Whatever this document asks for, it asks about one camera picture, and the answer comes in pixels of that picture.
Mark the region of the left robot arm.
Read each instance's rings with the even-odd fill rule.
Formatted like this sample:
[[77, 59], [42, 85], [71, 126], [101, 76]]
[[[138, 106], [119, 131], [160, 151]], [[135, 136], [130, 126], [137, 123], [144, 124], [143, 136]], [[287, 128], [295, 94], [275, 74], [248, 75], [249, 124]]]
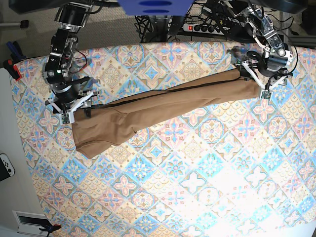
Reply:
[[136, 16], [142, 42], [112, 49], [87, 51], [86, 72], [97, 81], [100, 95], [91, 107], [75, 112], [76, 121], [143, 119], [159, 122], [211, 104], [262, 96], [290, 76], [293, 59], [269, 17], [261, 9], [246, 6], [239, 15], [218, 2], [208, 5], [210, 16], [190, 31], [219, 30], [234, 41], [242, 41], [241, 30], [254, 40], [262, 54], [247, 51], [237, 58], [236, 68], [220, 72], [227, 57], [222, 42], [201, 42], [197, 49], [187, 43], [170, 42], [172, 28], [185, 27], [186, 18]]

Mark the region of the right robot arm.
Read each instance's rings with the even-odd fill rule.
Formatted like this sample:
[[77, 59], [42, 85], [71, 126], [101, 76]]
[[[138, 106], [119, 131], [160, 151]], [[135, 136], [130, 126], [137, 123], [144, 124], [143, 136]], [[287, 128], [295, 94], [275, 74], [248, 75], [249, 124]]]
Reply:
[[97, 96], [91, 86], [91, 77], [74, 78], [79, 73], [74, 69], [77, 33], [85, 26], [92, 9], [90, 2], [71, 2], [60, 7], [55, 17], [59, 28], [51, 39], [51, 52], [42, 74], [53, 93], [45, 104], [53, 107], [61, 124], [74, 123], [75, 112], [79, 109], [90, 117], [92, 98]]

